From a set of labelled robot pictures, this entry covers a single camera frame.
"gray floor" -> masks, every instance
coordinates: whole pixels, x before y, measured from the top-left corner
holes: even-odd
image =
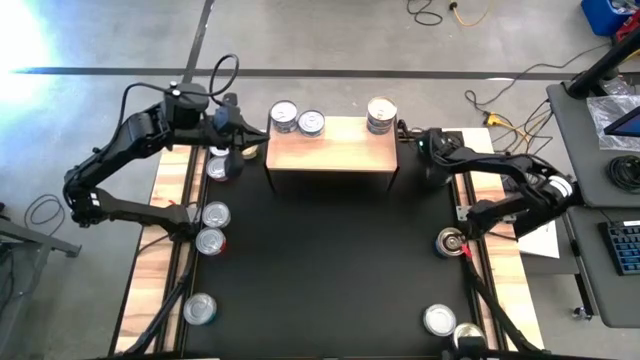
[[[4,67],[184,68],[204,3],[9,0],[0,5],[15,20],[10,28],[0,27],[10,37],[0,62],[0,200],[7,203],[9,215],[21,219],[39,194],[60,194],[64,172],[110,137],[127,84],[163,85],[180,78],[6,75]],[[462,2],[461,12],[475,18],[485,3]],[[445,19],[440,26],[425,28],[396,0],[217,0],[198,66],[210,68],[233,51],[243,68],[254,69],[518,72],[538,62],[561,64],[607,41],[590,32],[579,0],[495,1],[487,20],[472,29],[459,27],[446,12],[447,5],[434,1],[433,10]],[[593,51],[564,71],[579,72],[605,51]],[[626,71],[638,69],[637,61],[623,66]],[[194,81],[204,84],[207,79]],[[412,126],[466,127],[481,126],[483,119],[465,102],[464,91],[472,89],[482,100],[506,84],[242,78],[232,90],[239,94],[247,121],[260,127],[269,106],[283,98],[327,115],[363,115],[366,102],[376,95],[395,99],[400,117]],[[549,84],[521,81],[488,109],[521,123],[546,98]],[[157,101],[157,94],[136,90],[128,112]],[[540,155],[570,172],[555,123],[544,132],[555,139]],[[506,143],[504,139],[496,148]],[[118,197],[145,202],[157,164],[157,156],[135,161],[103,187]],[[77,259],[51,256],[29,310],[23,355],[80,359],[106,354],[139,233],[140,226],[124,222],[90,229],[79,229],[71,221],[62,226],[57,236],[82,244],[83,252]],[[569,309],[579,305],[571,278],[529,280],[547,348],[562,354],[637,358],[640,330],[613,330],[597,319],[571,319]]]

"keyboard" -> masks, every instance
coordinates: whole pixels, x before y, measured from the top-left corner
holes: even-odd
[[[640,221],[598,224],[618,275],[640,275]]]

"tin can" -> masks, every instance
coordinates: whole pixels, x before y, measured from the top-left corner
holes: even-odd
[[[226,157],[216,156],[207,163],[207,175],[215,181],[227,181],[227,174],[224,171],[224,161]]]
[[[211,228],[224,228],[231,222],[231,212],[224,203],[214,201],[202,209],[202,222]]]
[[[258,145],[254,145],[242,150],[242,157],[245,160],[251,160],[258,155]]]
[[[211,151],[213,156],[223,157],[229,155],[229,149],[218,149],[215,146],[209,146],[209,151]]]
[[[324,131],[324,115],[316,110],[305,111],[298,118],[298,128],[302,135],[320,136]]]
[[[481,337],[485,344],[487,343],[487,338],[484,336],[482,329],[480,329],[478,325],[472,323],[462,323],[456,326],[451,337],[453,340],[453,346],[455,346],[456,349],[458,349],[459,341],[462,337]]]
[[[435,247],[440,257],[453,257],[462,255],[462,245],[465,243],[464,235],[456,228],[444,228],[438,234]]]
[[[388,97],[374,97],[367,105],[367,121],[376,128],[389,128],[397,115],[398,107]]]
[[[449,336],[456,327],[456,315],[448,306],[434,304],[424,311],[424,326],[435,336]]]
[[[191,295],[184,303],[183,316],[191,325],[204,325],[216,316],[218,305],[205,293]]]
[[[367,130],[374,135],[384,135],[389,132],[389,129],[393,127],[393,124],[387,126],[386,128],[379,128],[377,126],[371,125],[370,122],[367,121]]]
[[[203,255],[218,255],[227,242],[219,229],[204,228],[196,236],[196,248]]]
[[[273,104],[269,110],[269,119],[276,131],[287,134],[298,128],[296,104],[288,100],[281,100]]]

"black robotic arm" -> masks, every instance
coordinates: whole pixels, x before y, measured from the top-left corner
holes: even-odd
[[[561,215],[576,201],[574,185],[548,162],[529,154],[482,154],[464,147],[439,128],[416,137],[431,185],[444,185],[454,174],[480,171],[510,176],[517,193],[503,200],[480,200],[466,209],[460,225],[468,239],[478,239],[501,221],[521,222],[529,231]]]
[[[228,148],[225,160],[227,177],[242,172],[241,151],[261,144],[269,136],[249,126],[240,113],[237,96],[227,93],[222,106],[213,116],[205,113],[209,95],[198,84],[172,82],[167,89],[147,84],[163,93],[163,100],[146,110],[119,122],[111,141],[103,148],[94,148],[93,155],[65,175],[64,198],[72,209],[72,219],[81,227],[104,220],[125,220],[142,224],[157,224],[172,240],[186,240],[197,231],[183,205],[165,208],[119,200],[97,186],[134,159],[147,158],[173,145],[216,146]]]

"wooden table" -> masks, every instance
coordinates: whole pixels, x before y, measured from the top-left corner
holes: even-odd
[[[465,146],[473,148],[477,152],[493,152],[489,131],[485,128],[447,130],[461,131],[464,136]],[[198,150],[196,174],[193,178],[194,183],[190,201],[195,201],[198,198],[197,192],[200,189],[201,171],[206,151],[208,150]],[[180,202],[189,153],[190,147],[182,146],[176,146],[173,152],[165,151],[162,153],[151,204],[166,206],[170,201]],[[461,202],[463,204],[468,203],[462,176],[458,175],[456,179],[459,184]],[[498,201],[504,198],[505,194],[499,175],[472,172],[471,179],[477,200]],[[493,231],[506,236],[514,236],[513,228],[510,225],[498,225]],[[159,227],[145,228],[140,246],[162,235],[164,233]],[[525,337],[532,344],[543,348],[542,337],[517,243],[492,235],[485,236],[485,239],[500,305]],[[482,270],[478,264],[478,252],[473,245],[474,262],[482,275]],[[169,241],[161,242],[148,248],[137,258],[126,294],[122,321],[119,329],[116,329],[118,334],[115,343],[116,352],[125,350],[132,345],[159,309],[167,279],[171,250],[172,244]],[[485,329],[487,329],[489,345],[492,348],[496,348],[497,342],[493,331],[493,322],[484,303],[481,303],[481,312]],[[177,314],[178,309],[175,308],[169,321],[165,350],[173,349],[173,340],[170,339],[175,338]],[[515,350],[511,342],[509,342],[509,346]]]

